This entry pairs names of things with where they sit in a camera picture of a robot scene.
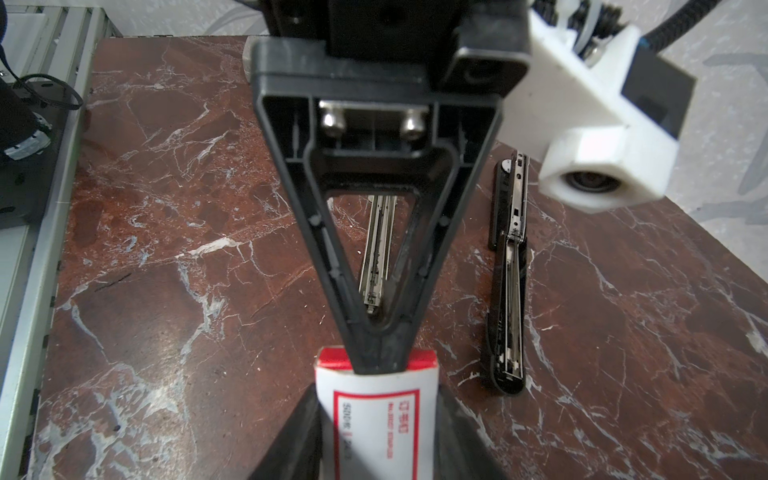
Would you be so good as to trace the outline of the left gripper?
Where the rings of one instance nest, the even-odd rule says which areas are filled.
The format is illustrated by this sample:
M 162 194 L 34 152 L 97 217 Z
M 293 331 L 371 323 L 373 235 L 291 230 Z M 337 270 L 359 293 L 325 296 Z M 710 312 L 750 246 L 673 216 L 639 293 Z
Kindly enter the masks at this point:
M 251 1 L 277 37 L 322 41 L 332 57 L 424 67 L 433 89 L 506 97 L 532 60 L 524 1 Z M 365 372 L 406 368 L 435 284 L 501 122 L 501 101 L 436 104 L 425 147 L 379 156 L 369 193 L 410 194 L 412 213 L 366 326 Z

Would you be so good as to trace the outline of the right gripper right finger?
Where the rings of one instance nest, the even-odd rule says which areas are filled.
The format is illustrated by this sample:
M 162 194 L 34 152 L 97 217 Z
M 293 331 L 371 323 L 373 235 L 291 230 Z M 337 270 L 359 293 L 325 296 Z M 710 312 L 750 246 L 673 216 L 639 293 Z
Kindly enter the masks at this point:
M 506 479 L 469 415 L 443 385 L 438 388 L 435 424 L 435 479 Z

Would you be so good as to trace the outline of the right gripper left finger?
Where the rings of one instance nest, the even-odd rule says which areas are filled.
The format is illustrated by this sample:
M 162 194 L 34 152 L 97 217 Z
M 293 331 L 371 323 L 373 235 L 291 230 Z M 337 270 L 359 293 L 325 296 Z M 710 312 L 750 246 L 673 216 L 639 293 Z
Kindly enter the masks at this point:
M 319 479 L 322 459 L 321 414 L 316 385 L 311 384 L 249 479 Z

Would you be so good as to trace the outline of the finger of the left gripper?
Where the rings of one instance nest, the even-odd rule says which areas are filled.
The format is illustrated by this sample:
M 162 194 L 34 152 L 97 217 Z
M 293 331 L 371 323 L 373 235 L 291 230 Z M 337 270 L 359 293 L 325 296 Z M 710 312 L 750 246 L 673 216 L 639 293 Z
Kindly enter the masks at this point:
M 308 97 L 269 95 L 256 95 L 253 107 L 353 370 L 370 375 L 362 298 L 312 166 L 325 158 L 317 149 L 317 107 Z

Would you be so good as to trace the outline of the red white staple box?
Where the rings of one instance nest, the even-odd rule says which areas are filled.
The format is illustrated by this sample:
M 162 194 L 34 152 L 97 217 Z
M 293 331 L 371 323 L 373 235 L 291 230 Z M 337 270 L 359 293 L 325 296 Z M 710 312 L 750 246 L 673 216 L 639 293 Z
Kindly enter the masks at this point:
M 358 375 L 344 348 L 322 348 L 315 363 L 320 477 L 433 478 L 438 380 L 433 350 L 412 350 L 403 372 Z

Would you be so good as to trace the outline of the white black stapler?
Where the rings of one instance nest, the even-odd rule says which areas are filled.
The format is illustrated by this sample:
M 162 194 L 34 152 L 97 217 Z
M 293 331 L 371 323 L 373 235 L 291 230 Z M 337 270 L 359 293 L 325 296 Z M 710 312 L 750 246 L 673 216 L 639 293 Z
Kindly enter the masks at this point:
M 383 286 L 388 278 L 397 197 L 372 195 L 369 200 L 371 211 L 359 291 L 367 314 L 374 315 L 380 309 Z

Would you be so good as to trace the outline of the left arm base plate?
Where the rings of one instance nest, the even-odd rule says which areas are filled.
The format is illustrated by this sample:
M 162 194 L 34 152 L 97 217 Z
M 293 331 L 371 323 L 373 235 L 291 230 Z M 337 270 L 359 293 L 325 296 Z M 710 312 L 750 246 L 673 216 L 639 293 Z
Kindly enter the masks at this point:
M 28 88 L 1 83 L 1 227 L 31 225 L 43 217 L 68 112 L 43 102 L 64 98 L 50 81 Z

